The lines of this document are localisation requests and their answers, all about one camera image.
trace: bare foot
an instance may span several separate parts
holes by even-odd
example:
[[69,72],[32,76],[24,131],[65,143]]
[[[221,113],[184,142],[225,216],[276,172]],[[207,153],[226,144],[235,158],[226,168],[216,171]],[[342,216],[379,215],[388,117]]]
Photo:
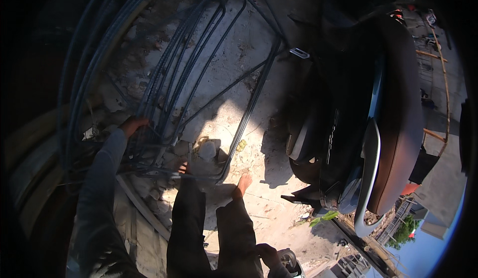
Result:
[[178,167],[178,172],[182,174],[190,174],[189,167],[187,166],[187,161],[183,161]]
[[252,184],[252,176],[248,173],[243,173],[239,179],[238,186],[232,191],[231,197],[233,200],[244,197],[247,188]]

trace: gray sleeve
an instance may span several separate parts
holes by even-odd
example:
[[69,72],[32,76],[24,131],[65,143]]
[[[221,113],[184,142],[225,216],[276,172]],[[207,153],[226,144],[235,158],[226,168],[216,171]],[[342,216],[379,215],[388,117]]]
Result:
[[113,217],[116,172],[128,140],[116,129],[96,154],[76,208],[74,251],[81,277],[144,277],[126,251]]
[[269,269],[267,278],[292,278],[292,275],[282,263],[278,263]]

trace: motorcycle seat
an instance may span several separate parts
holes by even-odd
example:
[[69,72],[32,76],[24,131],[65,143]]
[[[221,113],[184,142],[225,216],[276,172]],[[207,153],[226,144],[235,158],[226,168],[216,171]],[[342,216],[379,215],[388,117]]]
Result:
[[377,18],[386,51],[386,80],[378,128],[381,150],[378,173],[367,209],[388,212],[415,166],[423,124],[415,45],[408,30],[389,16]]

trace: green plant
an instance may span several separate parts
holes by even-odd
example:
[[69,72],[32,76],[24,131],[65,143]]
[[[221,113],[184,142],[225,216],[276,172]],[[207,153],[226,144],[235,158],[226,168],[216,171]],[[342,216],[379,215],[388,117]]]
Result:
[[387,247],[392,247],[396,250],[400,250],[402,245],[415,242],[414,237],[408,237],[412,231],[418,227],[419,221],[414,220],[412,214],[408,215],[403,219],[402,224],[398,227],[397,231],[393,234],[393,239],[390,238],[385,244]]
[[314,227],[316,226],[319,222],[323,221],[323,220],[332,220],[334,219],[335,217],[337,217],[338,215],[338,211],[328,211],[325,215],[323,215],[322,217],[320,218],[315,218],[314,220],[310,221],[310,224],[309,224],[309,227]]

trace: tree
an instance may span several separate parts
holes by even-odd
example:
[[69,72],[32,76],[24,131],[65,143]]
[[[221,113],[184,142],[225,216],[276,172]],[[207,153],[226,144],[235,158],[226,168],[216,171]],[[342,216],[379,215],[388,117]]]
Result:
[[393,234],[393,239],[390,238],[385,244],[387,247],[392,247],[396,250],[400,250],[403,244],[408,242],[415,242],[414,237],[408,237],[412,231],[418,227],[420,221],[415,221],[414,216],[409,214],[403,219],[402,224],[398,227],[397,231]]

